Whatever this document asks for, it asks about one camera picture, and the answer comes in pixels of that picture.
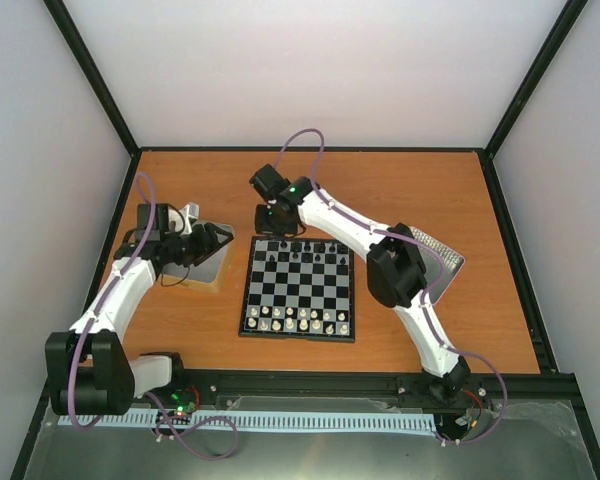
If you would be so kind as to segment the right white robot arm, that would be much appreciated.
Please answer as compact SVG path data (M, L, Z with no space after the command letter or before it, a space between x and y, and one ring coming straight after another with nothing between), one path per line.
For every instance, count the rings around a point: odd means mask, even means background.
M429 395L439 405L450 405L471 370L434 309L432 290L444 280L445 269L439 251L403 223L378 223L345 206L311 178L292 182L266 164L249 184L264 201L266 217L274 226L317 228L365 262L367 289L404 325L420 356Z

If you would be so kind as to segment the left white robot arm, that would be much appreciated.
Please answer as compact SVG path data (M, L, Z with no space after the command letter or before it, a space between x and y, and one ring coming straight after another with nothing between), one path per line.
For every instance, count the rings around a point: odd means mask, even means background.
M166 402L181 400L188 378L179 354L151 352L129 360L126 330L145 294L169 266L188 270L218 254L233 240L223 224L201 222L194 203L142 203L136 225L114 253L109 277L83 315L45 343L47 383L53 411L123 415L133 400L153 391Z

